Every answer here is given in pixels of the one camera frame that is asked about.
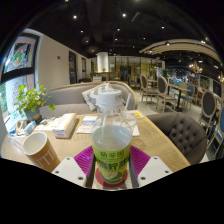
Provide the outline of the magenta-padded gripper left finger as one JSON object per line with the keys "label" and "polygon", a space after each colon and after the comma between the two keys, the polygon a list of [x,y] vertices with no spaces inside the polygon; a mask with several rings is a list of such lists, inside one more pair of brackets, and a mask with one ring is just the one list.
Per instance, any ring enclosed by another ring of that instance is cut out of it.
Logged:
{"label": "magenta-padded gripper left finger", "polygon": [[91,188],[94,170],[93,148],[89,146],[75,157],[65,157],[52,173],[81,187]]}

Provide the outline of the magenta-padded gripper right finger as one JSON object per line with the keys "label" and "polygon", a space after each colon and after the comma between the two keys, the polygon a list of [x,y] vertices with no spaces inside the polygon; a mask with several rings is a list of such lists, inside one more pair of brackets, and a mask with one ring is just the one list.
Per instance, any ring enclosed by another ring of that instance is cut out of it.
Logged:
{"label": "magenta-padded gripper right finger", "polygon": [[134,188],[143,187],[172,174],[158,156],[150,157],[134,146],[130,147],[129,169]]}

